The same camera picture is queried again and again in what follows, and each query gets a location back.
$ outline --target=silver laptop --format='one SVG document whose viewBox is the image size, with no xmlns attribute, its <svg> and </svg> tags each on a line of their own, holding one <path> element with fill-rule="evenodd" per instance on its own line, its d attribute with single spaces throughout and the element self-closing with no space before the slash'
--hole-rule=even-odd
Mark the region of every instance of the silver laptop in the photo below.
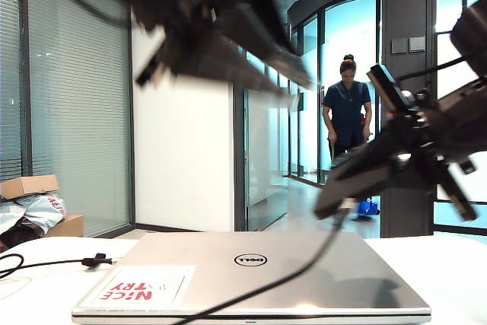
<svg viewBox="0 0 487 325">
<path fill-rule="evenodd" d="M 146 234 L 72 311 L 81 324 L 170 324 L 294 272 L 326 232 Z M 308 272 L 201 324 L 422 323 L 429 306 L 356 233 Z"/>
</svg>

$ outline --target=dell logo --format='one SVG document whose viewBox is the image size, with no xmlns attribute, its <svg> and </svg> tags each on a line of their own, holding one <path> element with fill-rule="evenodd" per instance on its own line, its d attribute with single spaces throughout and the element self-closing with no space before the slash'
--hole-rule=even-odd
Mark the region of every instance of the dell logo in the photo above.
<svg viewBox="0 0 487 325">
<path fill-rule="evenodd" d="M 260 254 L 242 254 L 234 259 L 239 266 L 262 266 L 267 263 L 267 258 Z"/>
</svg>

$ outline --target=black cable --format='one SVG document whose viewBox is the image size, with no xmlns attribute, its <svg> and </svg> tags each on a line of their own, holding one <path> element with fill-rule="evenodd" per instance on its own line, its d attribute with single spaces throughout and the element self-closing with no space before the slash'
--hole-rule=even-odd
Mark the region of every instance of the black cable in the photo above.
<svg viewBox="0 0 487 325">
<path fill-rule="evenodd" d="M 122 28 L 127 28 L 129 26 L 127 21 L 112 18 L 108 14 L 105 14 L 99 9 L 96 9 L 93 5 L 89 4 L 85 0 L 72 0 L 72 1 L 74 1 L 80 7 L 82 7 L 85 11 L 90 12 L 96 18 L 100 19 L 101 21 L 107 24 L 110 24 L 114 27 L 122 27 Z"/>
<path fill-rule="evenodd" d="M 57 261 L 54 261 L 54 262 L 44 262 L 44 263 L 28 264 L 26 266 L 22 266 L 22 264 L 24 264 L 24 257 L 21 254 L 11 253 L 11 254 L 7 254 L 7 255 L 4 255 L 4 256 L 0 256 L 0 261 L 1 260 L 4 260 L 4 259 L 7 259 L 9 257 L 12 257 L 12 256 L 15 256 L 15 257 L 19 258 L 21 261 L 16 266 L 13 266 L 13 267 L 8 268 L 8 269 L 0 270 L 0 274 L 4 273 L 4 274 L 2 274 L 2 276 L 0 276 L 0 279 L 4 278 L 6 276 L 9 276 L 9 275 L 11 275 L 14 272 L 17 272 L 19 269 L 32 268 L 33 266 L 51 266 L 51 265 L 54 265 L 54 264 L 81 263 L 84 266 L 93 267 L 93 266 L 97 266 L 98 264 L 101 264 L 101 263 L 113 264 L 113 260 L 112 259 L 106 259 L 106 255 L 105 254 L 102 254 L 102 253 L 98 253 L 94 258 L 83 258 L 83 259 L 72 259 L 72 260 L 57 260 Z"/>
<path fill-rule="evenodd" d="M 405 74 L 405 75 L 399 76 L 398 78 L 396 78 L 396 81 L 404 81 L 406 79 L 414 78 L 416 76 L 422 76 L 422 75 L 430 74 L 432 72 L 437 72 L 437 71 L 445 69 L 445 68 L 449 68 L 450 66 L 456 65 L 462 61 L 466 61 L 468 59 L 471 59 L 472 57 L 474 57 L 477 54 L 481 53 L 482 51 L 486 51 L 486 50 L 487 50 L 487 43 L 481 45 L 478 49 L 472 51 L 471 53 L 467 53 L 465 56 L 459 57 L 458 59 L 454 59 L 454 60 L 451 60 L 449 62 L 445 62 L 444 64 L 441 64 L 441 65 L 438 65 L 438 66 L 435 66 L 435 67 L 432 67 L 429 69 L 425 69 L 425 70 L 422 70 L 420 72 L 412 72 L 410 74 Z"/>
<path fill-rule="evenodd" d="M 270 282 L 267 285 L 263 285 L 262 287 L 259 287 L 257 289 L 250 291 L 250 292 L 247 292 L 246 294 L 243 294 L 243 295 L 238 296 L 236 298 L 233 298 L 231 300 L 225 301 L 221 304 L 218 304 L 218 305 L 211 307 L 207 310 L 201 311 L 197 314 L 190 315 L 181 321 L 177 321 L 176 323 L 173 323 L 172 325 L 185 325 L 186 323 L 190 323 L 191 321 L 205 318 L 206 315 L 210 315 L 210 314 L 212 314 L 216 311 L 219 311 L 223 308 L 226 308 L 226 307 L 229 307 L 233 304 L 237 304 L 238 302 L 247 300 L 248 298 L 259 295 L 259 294 L 266 292 L 270 289 L 273 289 L 275 287 L 283 285 L 286 282 L 289 282 L 292 279 L 297 278 L 298 276 L 301 276 L 306 271 L 308 271 L 309 268 L 311 268 L 318 261 L 318 259 L 321 258 L 328 251 L 329 247 L 331 246 L 331 244 L 335 240 L 336 235 L 338 234 L 340 228 L 342 227 L 343 221 L 345 220 L 345 217 L 347 216 L 349 211 L 350 211 L 350 208 L 343 208 L 343 209 L 339 210 L 339 212 L 337 213 L 337 216 L 336 216 L 336 220 L 333 223 L 333 229 L 329 233 L 329 236 L 323 242 L 323 244 L 318 249 L 318 251 L 314 254 L 313 258 L 311 258 L 311 260 L 308 263 L 304 264 L 300 269 L 297 269 L 293 273 L 291 273 L 285 277 L 282 277 L 281 279 L 277 279 L 274 282 Z"/>
</svg>

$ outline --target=shoe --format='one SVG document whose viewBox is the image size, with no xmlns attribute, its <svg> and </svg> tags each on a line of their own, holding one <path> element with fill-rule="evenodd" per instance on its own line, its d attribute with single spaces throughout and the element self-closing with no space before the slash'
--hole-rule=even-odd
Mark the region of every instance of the shoe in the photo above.
<svg viewBox="0 0 487 325">
<path fill-rule="evenodd" d="M 370 222 L 374 219 L 369 216 L 358 215 L 357 217 L 353 218 L 352 221 L 361 221 L 361 222 Z"/>
</svg>

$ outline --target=woman's hand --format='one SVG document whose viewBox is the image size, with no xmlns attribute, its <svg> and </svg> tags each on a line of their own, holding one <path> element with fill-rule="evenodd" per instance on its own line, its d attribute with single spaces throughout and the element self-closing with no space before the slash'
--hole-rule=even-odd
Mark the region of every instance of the woman's hand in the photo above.
<svg viewBox="0 0 487 325">
<path fill-rule="evenodd" d="M 336 142 L 336 132 L 335 131 L 329 131 L 328 132 L 328 140 L 329 143 L 334 145 Z"/>
<path fill-rule="evenodd" d="M 364 128 L 363 134 L 364 134 L 364 141 L 368 141 L 368 139 L 371 137 L 370 129 Z"/>
</svg>

